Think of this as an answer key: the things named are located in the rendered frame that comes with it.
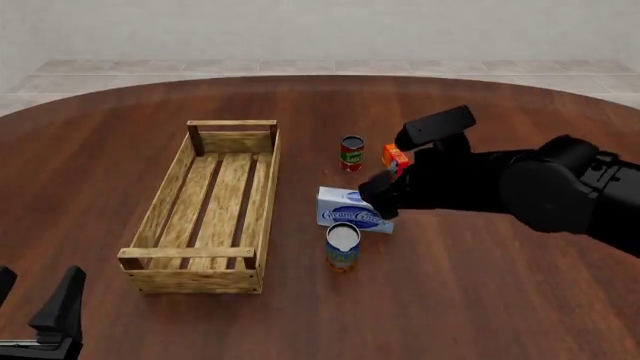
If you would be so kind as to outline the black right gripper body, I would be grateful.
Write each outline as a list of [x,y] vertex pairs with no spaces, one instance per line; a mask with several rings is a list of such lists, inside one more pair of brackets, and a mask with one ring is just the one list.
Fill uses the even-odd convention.
[[358,185],[361,199],[372,206],[383,220],[392,220],[399,215],[391,188],[392,183],[392,173],[389,170],[382,170]]

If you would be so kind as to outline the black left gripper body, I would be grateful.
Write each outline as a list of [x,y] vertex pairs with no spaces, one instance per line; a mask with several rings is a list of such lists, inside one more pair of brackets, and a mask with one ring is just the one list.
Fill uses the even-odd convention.
[[34,340],[0,340],[0,360],[78,360],[83,335],[44,333]]

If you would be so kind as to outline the white blue cream cheese box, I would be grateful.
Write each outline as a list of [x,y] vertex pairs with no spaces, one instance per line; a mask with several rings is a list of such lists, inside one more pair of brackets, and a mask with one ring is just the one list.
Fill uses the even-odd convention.
[[362,231],[393,233],[394,223],[380,217],[354,190],[320,187],[316,197],[317,224],[349,223]]

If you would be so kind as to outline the alphabet soup tin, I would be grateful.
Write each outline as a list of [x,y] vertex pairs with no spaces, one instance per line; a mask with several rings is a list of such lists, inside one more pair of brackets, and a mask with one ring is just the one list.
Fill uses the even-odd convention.
[[357,263],[361,234],[346,222],[331,225],[326,232],[325,255],[334,272],[349,272]]

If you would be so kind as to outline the red tomato sauce tin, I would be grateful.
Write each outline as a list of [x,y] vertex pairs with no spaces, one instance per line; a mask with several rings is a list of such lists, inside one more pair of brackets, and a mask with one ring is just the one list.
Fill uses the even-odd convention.
[[355,135],[346,136],[342,139],[340,161],[343,170],[355,172],[361,169],[364,144],[364,140]]

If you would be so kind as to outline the wooden slat tray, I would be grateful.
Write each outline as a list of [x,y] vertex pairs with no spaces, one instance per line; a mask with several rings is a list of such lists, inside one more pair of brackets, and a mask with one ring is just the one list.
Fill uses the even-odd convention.
[[131,244],[117,259],[141,293],[260,293],[278,181],[274,120],[187,124]]

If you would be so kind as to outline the black plate on stalk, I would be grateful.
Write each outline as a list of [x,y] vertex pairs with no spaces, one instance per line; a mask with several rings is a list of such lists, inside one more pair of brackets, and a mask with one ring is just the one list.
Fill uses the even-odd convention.
[[476,119],[470,108],[461,105],[405,122],[394,143],[397,149],[408,152],[447,137],[463,134],[467,128],[475,124]]

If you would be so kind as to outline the small orange food box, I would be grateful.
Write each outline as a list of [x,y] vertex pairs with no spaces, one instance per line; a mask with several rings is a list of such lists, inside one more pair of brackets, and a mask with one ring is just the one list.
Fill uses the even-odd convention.
[[397,179],[412,164],[412,161],[394,144],[386,144],[382,151],[382,163],[386,170],[391,173],[392,178]]

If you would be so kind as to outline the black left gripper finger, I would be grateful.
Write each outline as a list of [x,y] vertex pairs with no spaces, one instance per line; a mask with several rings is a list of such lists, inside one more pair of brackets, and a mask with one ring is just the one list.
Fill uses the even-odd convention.
[[42,308],[29,320],[37,340],[82,340],[81,306],[86,272],[70,266]]
[[5,302],[17,280],[17,274],[7,266],[0,266],[0,302]]

